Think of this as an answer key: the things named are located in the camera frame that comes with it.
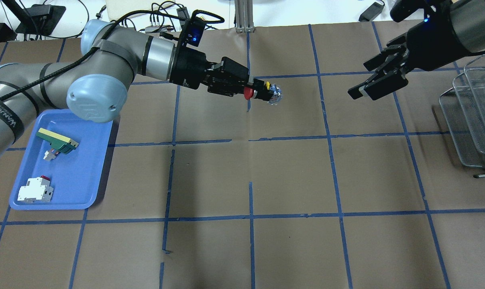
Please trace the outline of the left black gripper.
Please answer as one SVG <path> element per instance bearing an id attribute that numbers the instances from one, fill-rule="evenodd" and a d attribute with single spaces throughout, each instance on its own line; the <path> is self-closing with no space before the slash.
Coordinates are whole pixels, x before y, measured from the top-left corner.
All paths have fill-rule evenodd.
<path id="1" fill-rule="evenodd" d="M 232 97 L 243 94 L 244 88 L 263 90 L 265 81 L 249 75 L 240 63 L 222 57 L 219 63 L 206 60 L 205 53 L 179 42 L 171 65 L 171 83 L 196 90 L 202 84 L 212 94 Z"/>

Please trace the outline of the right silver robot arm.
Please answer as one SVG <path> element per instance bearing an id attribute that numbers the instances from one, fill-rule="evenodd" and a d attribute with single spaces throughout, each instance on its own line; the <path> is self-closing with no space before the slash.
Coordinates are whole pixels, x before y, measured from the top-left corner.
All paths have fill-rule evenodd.
<path id="1" fill-rule="evenodd" d="M 397 0 L 390 17 L 402 22 L 419 9 L 424 11 L 422 22 L 364 62 L 373 74 L 348 90 L 352 99 L 378 100 L 407 86 L 406 75 L 417 68 L 433 71 L 485 54 L 485 0 Z"/>

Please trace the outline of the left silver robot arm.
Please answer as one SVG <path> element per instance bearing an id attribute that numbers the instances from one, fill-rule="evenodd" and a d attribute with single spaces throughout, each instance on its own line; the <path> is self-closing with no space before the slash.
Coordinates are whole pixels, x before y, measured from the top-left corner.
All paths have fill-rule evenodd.
<path id="1" fill-rule="evenodd" d="M 122 28 L 112 22 L 87 22 L 82 58 L 73 63 L 0 65 L 0 156 L 25 128 L 48 109 L 70 109 L 77 117 L 106 123 L 118 117 L 136 75 L 196 90 L 274 102 L 279 89 L 259 80 L 229 57 L 206 60 L 196 47 L 203 34 L 200 18 L 186 21 L 176 38 Z"/>

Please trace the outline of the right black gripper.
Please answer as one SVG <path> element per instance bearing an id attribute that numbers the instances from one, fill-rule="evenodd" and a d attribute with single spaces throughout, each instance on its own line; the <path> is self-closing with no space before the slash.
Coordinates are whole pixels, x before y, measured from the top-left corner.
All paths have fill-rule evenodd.
<path id="1" fill-rule="evenodd" d="M 373 77 L 347 90 L 352 99 L 378 100 L 408 85 L 415 69 L 433 71 L 466 56 L 449 18 L 428 18 L 390 40 L 378 55 L 364 62 Z"/>

